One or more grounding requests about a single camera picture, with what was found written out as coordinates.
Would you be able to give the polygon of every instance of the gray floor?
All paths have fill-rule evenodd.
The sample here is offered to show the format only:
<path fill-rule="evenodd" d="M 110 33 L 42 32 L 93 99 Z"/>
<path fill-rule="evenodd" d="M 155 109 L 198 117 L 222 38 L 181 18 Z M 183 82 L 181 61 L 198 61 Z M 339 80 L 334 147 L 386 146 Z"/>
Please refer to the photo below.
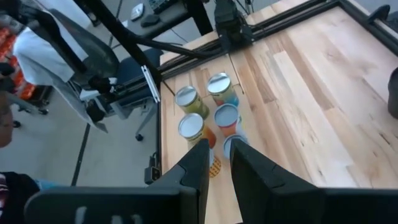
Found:
<path fill-rule="evenodd" d="M 112 13 L 116 14 L 119 1 L 103 0 Z M 143 0 L 120 0 L 119 18 L 126 20 L 131 8 Z M 259 10 L 276 0 L 255 0 L 254 8 Z M 398 1 L 359 0 L 370 11 L 381 4 L 391 4 L 393 10 L 398 10 Z M 206 4 L 211 22 L 214 21 L 215 4 Z M 108 43 L 111 34 L 103 27 L 91 29 L 102 41 Z M 198 38 L 199 32 L 192 20 L 185 21 L 174 30 L 169 30 L 158 36 L 156 40 L 184 44 Z M 118 58 L 127 57 L 122 47 L 114 50 Z M 48 179 L 60 184 L 69 185 L 72 181 L 83 133 L 86 124 L 82 122 L 69 106 L 58 95 L 54 94 L 49 105 L 47 116 L 17 112 L 13 108 L 15 119 L 23 127 L 14 130 L 13 142 L 0 149 L 0 170 L 15 171 L 30 174 L 38 179 Z M 77 185 L 85 186 L 143 186 L 143 170 L 147 166 L 149 156 L 155 151 L 155 118 L 142 131 L 145 139 L 137 142 L 134 132 L 137 124 L 143 119 L 140 110 L 135 110 L 127 120 L 117 117 L 107 118 L 109 134 L 104 134 L 91 128 L 86 151 L 81 163 L 80 176 Z"/>

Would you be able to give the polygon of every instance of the chair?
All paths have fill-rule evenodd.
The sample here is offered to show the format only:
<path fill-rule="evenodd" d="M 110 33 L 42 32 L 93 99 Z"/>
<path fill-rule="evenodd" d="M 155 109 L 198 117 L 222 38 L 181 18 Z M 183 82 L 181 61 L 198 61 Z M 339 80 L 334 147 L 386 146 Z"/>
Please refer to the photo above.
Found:
<path fill-rule="evenodd" d="M 133 78 L 144 76 L 141 66 L 133 58 L 128 57 L 119 62 L 113 50 L 99 40 L 99 38 L 80 27 L 56 9 L 50 9 L 49 11 L 65 26 L 77 43 L 88 54 L 87 59 L 84 60 L 83 63 L 91 73 L 95 73 L 102 78 L 110 78 L 111 80 L 112 78 L 116 78 L 116 84 L 125 83 Z M 163 54 L 163 51 L 148 49 L 145 50 L 144 53 L 154 66 L 158 67 L 160 65 L 160 56 Z M 127 119 L 134 108 L 141 107 L 146 104 L 147 100 L 152 99 L 152 93 L 148 87 L 135 95 L 106 105 L 100 94 L 88 86 L 88 80 L 90 78 L 89 75 L 75 74 L 72 78 L 72 82 L 74 85 L 78 85 L 81 88 L 80 99 L 84 101 L 94 99 L 99 108 L 106 113 L 106 116 L 117 114 L 121 119 Z M 156 110 L 157 105 L 152 105 L 152 108 L 138 127 L 136 131 L 136 139 L 138 141 L 143 139 L 139 132 L 148 123 L 151 117 L 153 117 Z"/>

